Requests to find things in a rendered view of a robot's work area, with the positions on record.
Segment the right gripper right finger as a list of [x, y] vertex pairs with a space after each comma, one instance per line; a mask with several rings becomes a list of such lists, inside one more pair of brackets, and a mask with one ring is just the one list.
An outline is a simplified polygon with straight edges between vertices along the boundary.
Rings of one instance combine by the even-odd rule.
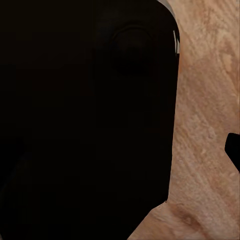
[[240, 172], [240, 134], [228, 134], [224, 149]]

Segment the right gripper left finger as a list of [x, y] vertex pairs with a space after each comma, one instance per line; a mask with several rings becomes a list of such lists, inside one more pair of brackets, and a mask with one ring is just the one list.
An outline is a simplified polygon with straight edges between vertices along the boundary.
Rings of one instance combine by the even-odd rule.
[[26, 151], [21, 133], [0, 138], [0, 192]]

